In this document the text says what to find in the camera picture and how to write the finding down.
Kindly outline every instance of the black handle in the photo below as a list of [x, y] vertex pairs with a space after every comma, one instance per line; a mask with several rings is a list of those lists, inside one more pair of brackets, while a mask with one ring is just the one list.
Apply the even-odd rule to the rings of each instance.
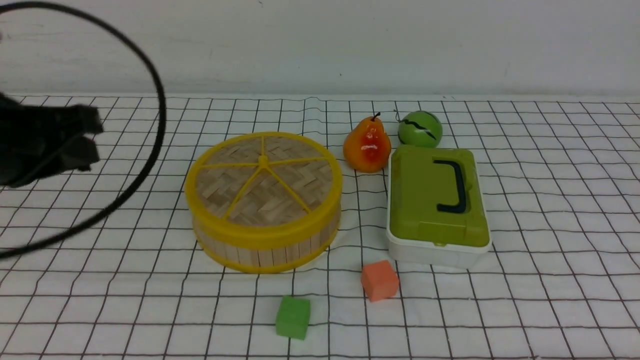
[[458, 189], [458, 203], [455, 205], [437, 204], [436, 209], [443, 213], [462, 214], [467, 210], [467, 192], [465, 178], [462, 176], [460, 164], [449, 160], [433, 160], [434, 164], [450, 165], [456, 173], [456, 189]]

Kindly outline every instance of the green ball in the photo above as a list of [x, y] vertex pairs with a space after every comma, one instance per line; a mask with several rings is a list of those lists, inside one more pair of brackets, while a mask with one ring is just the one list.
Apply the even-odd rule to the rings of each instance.
[[414, 111], [400, 121], [398, 137], [408, 145], [436, 147], [442, 139], [442, 124], [432, 113]]

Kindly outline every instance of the green cube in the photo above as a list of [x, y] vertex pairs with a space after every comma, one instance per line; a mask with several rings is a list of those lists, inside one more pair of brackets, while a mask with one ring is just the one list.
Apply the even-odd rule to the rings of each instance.
[[280, 302], [280, 309], [276, 316], [276, 334], [304, 340], [307, 336], [310, 317], [311, 302], [309, 300], [285, 296]]

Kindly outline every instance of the green plastic box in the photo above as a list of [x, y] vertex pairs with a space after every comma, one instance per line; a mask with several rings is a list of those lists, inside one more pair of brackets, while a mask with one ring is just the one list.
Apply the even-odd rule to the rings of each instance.
[[401, 145], [389, 159], [387, 238], [398, 261], [472, 267], [492, 244], [466, 149]]

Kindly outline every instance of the grid tablecloth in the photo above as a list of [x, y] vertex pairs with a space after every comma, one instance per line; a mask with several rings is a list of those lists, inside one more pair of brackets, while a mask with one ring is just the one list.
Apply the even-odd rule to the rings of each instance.
[[[152, 96], [16, 97], [92, 104], [106, 132], [92, 173], [0, 190], [0, 247], [94, 214], [147, 159]], [[59, 246], [0, 263], [5, 359], [640, 358], [640, 101], [576, 98], [171, 97], [160, 160], [106, 221]], [[356, 174], [341, 145], [381, 112], [433, 112], [441, 147], [471, 149], [493, 248], [471, 271], [392, 264], [393, 298], [370, 303], [364, 264], [389, 259], [385, 175]], [[219, 266], [196, 244], [182, 187], [191, 162], [252, 131], [302, 134], [343, 165], [330, 250], [276, 275]], [[305, 341], [275, 334], [283, 295], [311, 300]]]

